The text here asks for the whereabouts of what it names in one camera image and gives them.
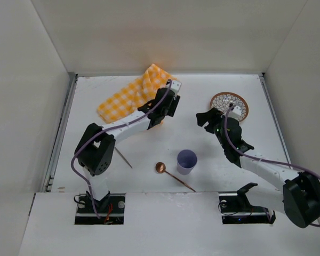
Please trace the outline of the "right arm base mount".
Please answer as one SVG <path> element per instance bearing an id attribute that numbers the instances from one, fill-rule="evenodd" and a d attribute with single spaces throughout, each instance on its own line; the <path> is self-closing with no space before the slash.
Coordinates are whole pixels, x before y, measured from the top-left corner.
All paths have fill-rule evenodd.
<path id="1" fill-rule="evenodd" d="M 219 194 L 218 209 L 224 225 L 269 224 L 276 220 L 276 213 L 262 206 L 252 206 L 237 193 Z"/>

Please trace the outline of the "yellow white checkered cloth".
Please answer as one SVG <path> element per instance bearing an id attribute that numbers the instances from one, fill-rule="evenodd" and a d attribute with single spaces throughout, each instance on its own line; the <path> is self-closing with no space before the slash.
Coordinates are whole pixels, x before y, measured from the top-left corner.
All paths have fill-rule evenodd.
<path id="1" fill-rule="evenodd" d="M 122 119 L 152 100 L 168 79 L 176 78 L 152 64 L 141 76 L 101 103 L 97 113 L 107 124 Z"/>

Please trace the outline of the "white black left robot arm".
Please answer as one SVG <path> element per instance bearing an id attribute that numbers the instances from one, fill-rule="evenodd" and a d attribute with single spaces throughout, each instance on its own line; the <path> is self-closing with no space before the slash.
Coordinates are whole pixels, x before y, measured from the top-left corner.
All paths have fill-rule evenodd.
<path id="1" fill-rule="evenodd" d="M 86 196 L 95 209 L 107 204 L 109 190 L 102 174 L 109 168 L 116 144 L 128 137 L 149 130 L 166 116 L 174 116 L 180 100 L 179 85 L 157 90 L 154 99 L 132 114 L 104 127 L 90 124 L 80 139 L 70 162 L 72 170 L 88 185 Z"/>

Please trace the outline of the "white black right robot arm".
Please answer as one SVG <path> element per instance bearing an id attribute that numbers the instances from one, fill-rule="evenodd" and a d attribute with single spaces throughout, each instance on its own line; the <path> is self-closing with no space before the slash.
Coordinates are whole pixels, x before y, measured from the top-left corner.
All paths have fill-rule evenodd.
<path id="1" fill-rule="evenodd" d="M 249 183 L 237 191 L 247 207 L 259 199 L 266 208 L 284 213 L 299 228 L 316 226 L 320 218 L 320 176 L 304 167 L 273 161 L 258 154 L 254 147 L 242 139 L 239 124 L 242 110 L 230 105 L 226 113 L 212 108 L 196 114 L 197 124 L 214 134 L 223 148 L 227 160 L 241 169 L 250 171 L 278 189 L 276 196 L 247 197 L 256 186 Z"/>

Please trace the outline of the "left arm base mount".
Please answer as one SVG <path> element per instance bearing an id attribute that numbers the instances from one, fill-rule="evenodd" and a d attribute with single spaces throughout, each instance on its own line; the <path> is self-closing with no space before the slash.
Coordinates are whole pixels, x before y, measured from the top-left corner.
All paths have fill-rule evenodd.
<path id="1" fill-rule="evenodd" d="M 95 213 L 90 195 L 74 196 L 76 203 L 75 225 L 123 225 L 125 194 L 109 194 L 102 201 L 95 200 Z"/>

